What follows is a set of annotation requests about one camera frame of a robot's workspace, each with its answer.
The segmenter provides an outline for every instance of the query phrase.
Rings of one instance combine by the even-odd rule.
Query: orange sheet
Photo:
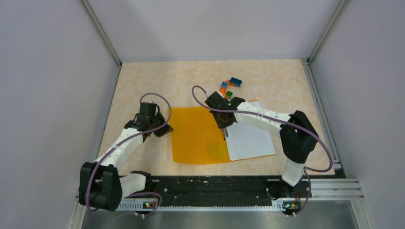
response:
[[[209,110],[173,107],[169,121],[173,161],[184,164],[230,162],[226,141]]]

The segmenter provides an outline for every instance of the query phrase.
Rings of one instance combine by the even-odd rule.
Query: white wall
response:
[[[307,58],[338,0],[90,0],[123,62]]]
[[[405,1],[351,1],[315,60],[346,171],[377,228],[405,218]]]
[[[0,7],[0,227],[65,228],[117,66],[78,0]]]

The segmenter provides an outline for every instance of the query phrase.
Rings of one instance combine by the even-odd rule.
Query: beige marbled surface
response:
[[[126,62],[122,65],[117,88],[111,105],[99,154],[103,154],[118,138],[128,120],[139,111],[139,99],[147,92],[156,92],[169,100],[173,107],[198,106],[191,95],[192,86],[198,84],[209,93],[219,90],[220,83],[236,77],[243,80],[242,87],[230,88],[234,96],[246,100],[258,99],[269,110],[293,113],[303,111],[312,122],[322,140],[324,136],[309,90],[307,78],[299,59],[283,60],[222,60]],[[201,101],[204,94],[197,91]],[[157,102],[167,117],[167,105],[154,96],[146,101]],[[174,163],[170,134],[162,138],[151,135],[130,156],[119,171],[127,174],[143,170],[153,175],[280,175],[285,166],[281,141],[272,136],[277,154],[214,165],[185,165]],[[328,158],[320,144],[310,154],[307,166],[323,169]]]

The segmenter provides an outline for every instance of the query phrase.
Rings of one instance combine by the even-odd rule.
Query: white paper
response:
[[[259,101],[250,103],[261,107]],[[231,161],[276,154],[268,131],[244,123],[234,123],[226,128],[225,133]]]

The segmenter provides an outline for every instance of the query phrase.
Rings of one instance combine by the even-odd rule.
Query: purple cable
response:
[[[143,99],[145,96],[150,95],[150,94],[151,94],[151,95],[155,95],[155,96],[157,96],[157,97],[160,97],[161,99],[163,99],[163,100],[167,103],[167,106],[169,107],[169,117],[167,118],[167,120],[165,121],[165,123],[163,123],[161,126],[158,126],[158,127],[154,128],[154,129],[151,129],[151,130],[147,130],[147,131],[144,131],[144,132],[140,132],[140,133],[131,135],[131,136],[125,138],[124,140],[122,140],[121,142],[119,142],[119,143],[117,144],[117,146],[122,145],[124,142],[126,142],[126,141],[130,140],[131,138],[134,138],[134,137],[136,137],[136,136],[138,136],[138,135],[143,135],[143,134],[151,133],[151,132],[153,132],[153,131],[155,131],[155,130],[159,130],[160,128],[164,127],[164,126],[169,122],[169,120],[170,120],[170,118],[171,118],[171,106],[170,106],[170,104],[169,104],[169,101],[167,101],[167,100],[166,100],[163,96],[161,96],[160,94],[152,93],[152,92],[151,92],[151,93],[146,93],[146,94],[144,94],[144,95],[140,98],[139,103],[142,102],[142,99]],[[97,211],[97,210],[98,210],[98,208],[96,208],[96,209],[91,209],[91,208],[90,208],[89,196],[90,196],[91,185],[92,185],[92,183],[93,183],[94,176],[96,175],[97,169],[100,167],[101,163],[102,163],[110,154],[113,153],[114,150],[115,150],[115,148],[110,149],[110,151],[108,151],[108,152],[97,162],[96,166],[95,166],[94,169],[93,169],[93,172],[91,173],[90,180],[89,180],[89,183],[88,183],[88,185],[87,185],[87,191],[86,191],[86,209],[87,209],[88,211],[94,212],[94,211]]]
[[[308,203],[309,197],[311,196],[311,190],[312,190],[312,188],[311,188],[311,178],[309,177],[309,175],[308,175],[308,173],[307,173],[307,171],[305,169],[304,169],[304,174],[308,178],[308,187],[309,187],[308,194],[307,194],[307,198],[305,199],[304,204],[302,205],[301,209],[298,210],[297,213],[295,213],[295,217],[297,217],[298,215],[300,215],[302,213],[302,211],[304,210],[305,206]]]
[[[159,193],[156,193],[156,192],[140,192],[140,193],[131,194],[128,197],[137,197],[137,196],[144,196],[144,195],[155,195],[155,196],[159,197],[159,203],[156,205],[156,207],[151,212],[149,212],[148,214],[145,215],[145,217],[146,217],[146,216],[149,216],[149,215],[153,214],[160,207],[160,205],[162,204],[163,198]],[[127,215],[134,215],[134,213],[133,212],[126,212],[126,213],[120,214],[120,215],[114,217],[112,220],[110,220],[102,228],[105,228],[105,227],[109,226],[116,219],[121,218],[123,216],[127,216]]]
[[[263,117],[263,118],[266,118],[266,119],[269,119],[269,120],[271,120],[271,121],[275,121],[275,122],[278,122],[278,123],[290,125],[290,126],[292,126],[292,127],[294,127],[294,128],[300,129],[300,130],[304,131],[305,133],[311,135],[313,138],[315,138],[315,140],[317,140],[317,141],[320,143],[320,145],[321,145],[321,146],[323,147],[323,149],[326,151],[326,154],[328,155],[328,159],[329,159],[329,167],[328,167],[327,169],[323,169],[323,170],[314,169],[314,168],[310,168],[310,167],[304,167],[304,168],[305,168],[305,169],[308,169],[308,170],[311,170],[311,171],[314,171],[314,172],[320,172],[320,173],[328,172],[329,170],[331,170],[331,169],[333,168],[332,155],[330,154],[330,152],[329,152],[328,148],[326,147],[325,143],[323,143],[322,140],[321,140],[318,136],[316,136],[316,134],[314,134],[313,132],[311,132],[311,131],[309,131],[309,130],[307,130],[307,129],[305,129],[305,128],[303,128],[303,127],[297,125],[297,124],[289,123],[289,122],[286,122],[286,121],[283,121],[283,120],[280,120],[280,119],[276,119],[276,118],[272,118],[272,117],[269,117],[269,116],[267,116],[267,115],[261,115],[261,114],[258,114],[258,113],[256,113],[256,112],[251,112],[251,111],[237,111],[237,110],[233,110],[233,111],[232,111],[232,110],[220,110],[220,109],[210,108],[210,107],[208,107],[208,106],[202,104],[202,103],[197,99],[197,97],[195,97],[194,89],[195,89],[196,87],[197,87],[197,88],[200,88],[205,94],[207,94],[207,92],[204,90],[204,88],[202,88],[201,86],[195,85],[195,86],[192,87],[192,96],[194,97],[194,100],[195,100],[200,106],[205,107],[205,108],[207,108],[207,109],[209,109],[209,110],[216,111],[216,112],[223,112],[223,113],[242,113],[242,114],[249,114],[249,115],[256,115],[256,116],[259,115],[259,116],[261,116],[261,117]]]

